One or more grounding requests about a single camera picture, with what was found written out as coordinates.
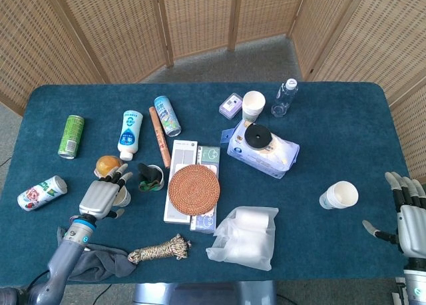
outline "black lid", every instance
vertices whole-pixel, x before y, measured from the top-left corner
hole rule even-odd
[[[272,135],[267,127],[260,124],[251,124],[244,133],[244,138],[250,147],[264,149],[271,143]]]

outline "rattan trivet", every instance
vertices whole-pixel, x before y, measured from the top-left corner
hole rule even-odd
[[[202,165],[188,165],[176,172],[168,185],[173,206],[186,215],[201,215],[212,210],[219,199],[216,175]]]

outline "gray cloth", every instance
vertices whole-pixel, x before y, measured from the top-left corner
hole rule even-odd
[[[58,245],[62,242],[66,230],[58,227]],[[99,282],[115,275],[130,275],[136,266],[127,259],[128,253],[117,248],[98,244],[87,244],[90,251],[84,251],[68,280],[75,282]]]

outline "green can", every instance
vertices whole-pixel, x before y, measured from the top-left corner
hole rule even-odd
[[[65,125],[64,134],[59,145],[58,154],[60,157],[72,160],[79,149],[81,133],[85,125],[85,120],[78,115],[70,115]]]

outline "table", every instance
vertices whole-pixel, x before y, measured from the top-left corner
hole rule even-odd
[[[190,257],[143,262],[125,278],[104,282],[225,282],[237,280],[297,280],[310,278],[373,278],[402,273],[404,257],[394,246],[374,239],[361,225],[372,221],[383,230],[396,228],[396,215],[384,173],[408,175],[383,90],[373,83],[300,83],[287,115],[276,119],[270,105],[279,83],[196,83],[153,85],[49,85],[36,89],[23,117],[9,174],[0,200],[0,286],[28,284],[46,269],[57,246],[58,226],[68,226],[95,179],[97,159],[118,155],[125,110],[144,115],[140,147],[130,162],[159,164],[162,159],[148,108],[168,95],[182,133],[177,139],[218,145],[224,129],[235,127],[219,114],[231,93],[261,91],[267,100],[258,123],[283,139],[300,145],[298,160],[281,180],[231,158],[222,145],[218,222],[237,206],[273,206],[276,221],[272,270],[264,272],[207,259],[214,237],[190,232],[186,225],[162,221],[166,189],[141,193],[136,177],[128,184],[132,202],[117,220],[97,223],[91,241],[127,251],[158,244],[181,233],[193,242]],[[74,160],[57,155],[68,115],[85,118],[80,149]],[[167,138],[172,147],[172,138]],[[59,175],[67,195],[25,212],[16,197],[25,189]],[[359,202],[344,210],[324,210],[320,194],[339,180],[352,182]]]

